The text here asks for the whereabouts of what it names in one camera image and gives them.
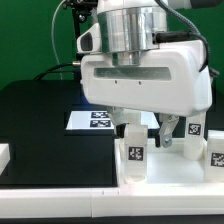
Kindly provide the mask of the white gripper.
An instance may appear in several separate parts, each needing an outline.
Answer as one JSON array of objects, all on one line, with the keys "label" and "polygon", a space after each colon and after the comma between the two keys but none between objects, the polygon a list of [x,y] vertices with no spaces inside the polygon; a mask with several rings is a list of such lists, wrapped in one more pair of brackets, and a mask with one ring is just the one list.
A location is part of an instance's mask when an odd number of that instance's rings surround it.
[{"label": "white gripper", "polygon": [[199,40],[163,43],[143,52],[138,66],[115,67],[109,55],[87,55],[81,62],[84,94],[92,104],[115,106],[108,107],[107,113],[119,138],[128,124],[123,108],[164,113],[159,115],[158,146],[168,148],[178,116],[203,113],[212,104],[203,61]]}]

